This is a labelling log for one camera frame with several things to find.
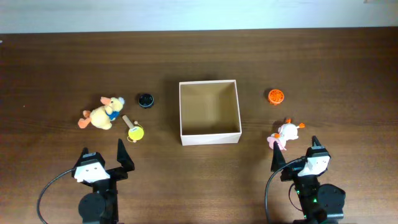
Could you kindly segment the white pink duck toy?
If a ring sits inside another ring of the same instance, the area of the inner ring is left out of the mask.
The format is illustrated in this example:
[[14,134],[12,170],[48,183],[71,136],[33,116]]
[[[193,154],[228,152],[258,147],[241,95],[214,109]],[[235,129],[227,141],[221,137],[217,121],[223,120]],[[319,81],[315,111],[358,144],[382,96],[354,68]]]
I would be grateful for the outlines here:
[[298,130],[304,127],[304,123],[295,125],[291,122],[291,119],[287,119],[286,122],[278,128],[278,131],[276,133],[271,134],[267,138],[269,147],[271,149],[274,149],[274,144],[277,143],[278,148],[281,151],[286,151],[287,149],[285,148],[285,146],[287,144],[287,141],[298,139]]

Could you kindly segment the yellow rattle drum toy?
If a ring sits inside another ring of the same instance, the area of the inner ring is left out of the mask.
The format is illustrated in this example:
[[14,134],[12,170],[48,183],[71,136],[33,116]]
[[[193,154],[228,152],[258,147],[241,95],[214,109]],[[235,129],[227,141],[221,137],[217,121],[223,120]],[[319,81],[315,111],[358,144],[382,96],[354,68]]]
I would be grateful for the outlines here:
[[131,121],[126,115],[122,116],[122,119],[128,126],[127,140],[129,142],[138,142],[144,137],[144,128],[138,123],[138,121]]

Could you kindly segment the yellow plush duck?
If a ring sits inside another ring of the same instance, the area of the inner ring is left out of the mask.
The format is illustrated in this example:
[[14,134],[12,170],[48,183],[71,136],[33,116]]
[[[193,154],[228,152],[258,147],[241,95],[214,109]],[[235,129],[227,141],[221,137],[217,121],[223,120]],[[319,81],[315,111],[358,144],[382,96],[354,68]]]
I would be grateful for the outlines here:
[[81,129],[86,128],[92,124],[96,128],[103,130],[111,129],[112,121],[114,121],[124,108],[125,100],[122,97],[101,97],[100,102],[102,106],[92,110],[84,110],[83,118],[78,121],[78,126]]

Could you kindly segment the orange round plastic toy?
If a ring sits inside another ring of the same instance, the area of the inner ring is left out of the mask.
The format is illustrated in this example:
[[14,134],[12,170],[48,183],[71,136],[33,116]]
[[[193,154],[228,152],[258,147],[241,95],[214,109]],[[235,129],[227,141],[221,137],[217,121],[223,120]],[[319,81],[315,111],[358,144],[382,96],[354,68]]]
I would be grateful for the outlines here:
[[273,89],[268,93],[267,99],[272,105],[279,105],[284,101],[284,93],[281,90]]

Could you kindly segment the black round puck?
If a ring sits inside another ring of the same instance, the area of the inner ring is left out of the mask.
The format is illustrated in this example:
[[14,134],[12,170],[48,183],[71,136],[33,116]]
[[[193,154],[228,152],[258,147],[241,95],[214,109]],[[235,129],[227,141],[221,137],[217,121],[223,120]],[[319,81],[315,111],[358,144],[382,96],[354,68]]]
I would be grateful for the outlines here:
[[154,105],[154,97],[149,93],[141,94],[138,99],[138,104],[144,109],[151,108]]

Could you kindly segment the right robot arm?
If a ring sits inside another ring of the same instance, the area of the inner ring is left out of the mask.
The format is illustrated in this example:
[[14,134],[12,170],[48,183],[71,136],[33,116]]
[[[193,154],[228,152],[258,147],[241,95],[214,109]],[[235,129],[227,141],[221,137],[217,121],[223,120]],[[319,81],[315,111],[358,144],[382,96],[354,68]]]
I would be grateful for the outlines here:
[[322,146],[316,136],[312,137],[312,146],[306,155],[286,162],[281,153],[279,142],[273,143],[272,175],[267,181],[264,192],[264,208],[267,222],[271,223],[268,206],[268,192],[273,178],[281,174],[283,182],[292,181],[291,189],[296,191],[300,202],[302,220],[294,223],[338,223],[344,218],[346,192],[332,184],[321,184],[318,177],[324,174],[331,159],[330,153]]

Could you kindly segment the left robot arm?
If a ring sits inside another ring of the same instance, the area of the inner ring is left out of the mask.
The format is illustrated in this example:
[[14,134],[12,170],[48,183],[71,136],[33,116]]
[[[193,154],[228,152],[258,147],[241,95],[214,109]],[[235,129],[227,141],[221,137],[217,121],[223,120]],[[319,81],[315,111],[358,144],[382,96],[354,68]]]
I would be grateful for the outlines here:
[[119,222],[117,182],[127,179],[128,173],[135,169],[122,139],[118,140],[116,160],[120,166],[106,170],[102,155],[84,148],[74,165],[72,177],[92,188],[92,192],[86,194],[78,205],[84,224]]

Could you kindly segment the white cardboard box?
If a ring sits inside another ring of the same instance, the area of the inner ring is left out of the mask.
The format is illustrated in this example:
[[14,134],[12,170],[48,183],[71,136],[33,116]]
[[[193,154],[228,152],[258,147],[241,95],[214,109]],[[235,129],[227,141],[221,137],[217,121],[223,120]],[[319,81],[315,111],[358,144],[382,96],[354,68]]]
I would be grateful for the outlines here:
[[242,135],[236,80],[179,83],[182,145],[236,144]]

